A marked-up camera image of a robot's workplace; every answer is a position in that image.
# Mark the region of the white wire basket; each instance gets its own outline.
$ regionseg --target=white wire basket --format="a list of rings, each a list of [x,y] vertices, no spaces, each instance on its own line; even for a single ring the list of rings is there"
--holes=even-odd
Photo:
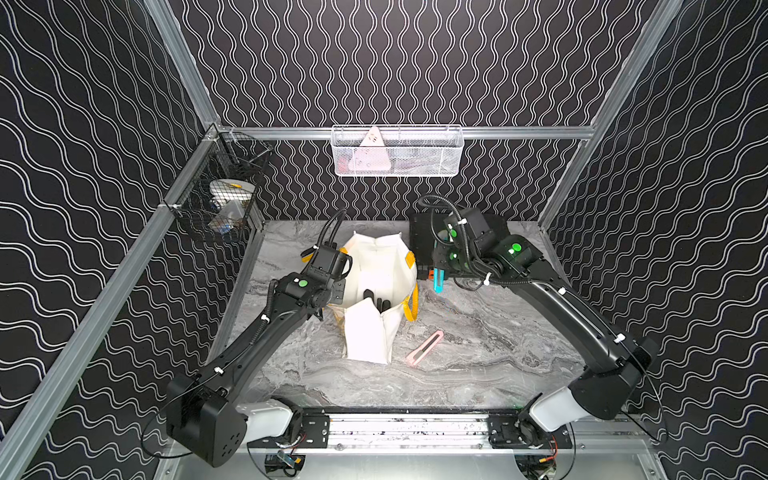
[[[333,125],[341,177],[453,177],[464,150],[461,125]]]

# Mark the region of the black wire basket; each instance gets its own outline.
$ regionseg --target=black wire basket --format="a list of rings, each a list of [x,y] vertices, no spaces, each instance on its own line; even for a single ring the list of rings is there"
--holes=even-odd
[[[251,185],[230,179],[194,181],[181,207],[174,208],[181,229],[193,240],[206,243],[247,242],[253,199]]]
[[[228,177],[250,180],[265,173],[275,153],[275,145],[239,132],[221,134],[223,149],[211,154],[228,172]]]

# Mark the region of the wire mesh basket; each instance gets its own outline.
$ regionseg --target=wire mesh basket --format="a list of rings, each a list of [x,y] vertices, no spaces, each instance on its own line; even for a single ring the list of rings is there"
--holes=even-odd
[[[193,240],[207,243],[247,242],[256,186],[232,178],[220,155],[212,155],[188,188],[184,202],[173,209],[180,228]]]
[[[229,178],[248,180],[264,173],[275,146],[239,132],[221,134],[224,148],[211,154]]]
[[[341,177],[453,177],[464,150],[461,125],[334,125]]]

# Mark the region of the red wire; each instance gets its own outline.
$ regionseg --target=red wire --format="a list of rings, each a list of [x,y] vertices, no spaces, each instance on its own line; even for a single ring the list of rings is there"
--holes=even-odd
[[[547,458],[542,458],[539,460],[539,463],[549,462],[550,460],[554,460],[554,457],[558,456],[558,440],[552,436],[552,441],[554,442],[554,452],[552,453],[552,456]]]
[[[291,456],[293,456],[293,453],[296,451],[296,447],[301,445],[301,442],[303,442],[304,440],[306,440],[306,433],[301,437],[301,440],[299,440],[299,443],[295,444],[293,446],[293,448],[291,449],[291,451],[290,451]]]

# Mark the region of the white container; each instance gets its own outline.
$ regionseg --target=white container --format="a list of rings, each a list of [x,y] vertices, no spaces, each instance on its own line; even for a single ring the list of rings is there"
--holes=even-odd
[[[402,242],[401,234],[372,238],[355,233],[344,245],[353,264],[346,278],[340,305],[329,304],[337,321],[344,324],[346,358],[389,364],[397,329],[405,317],[415,321],[419,313],[416,258]],[[366,290],[392,307],[380,313]]]
[[[331,129],[333,164],[340,177],[453,177],[463,150],[461,125],[333,125]]]

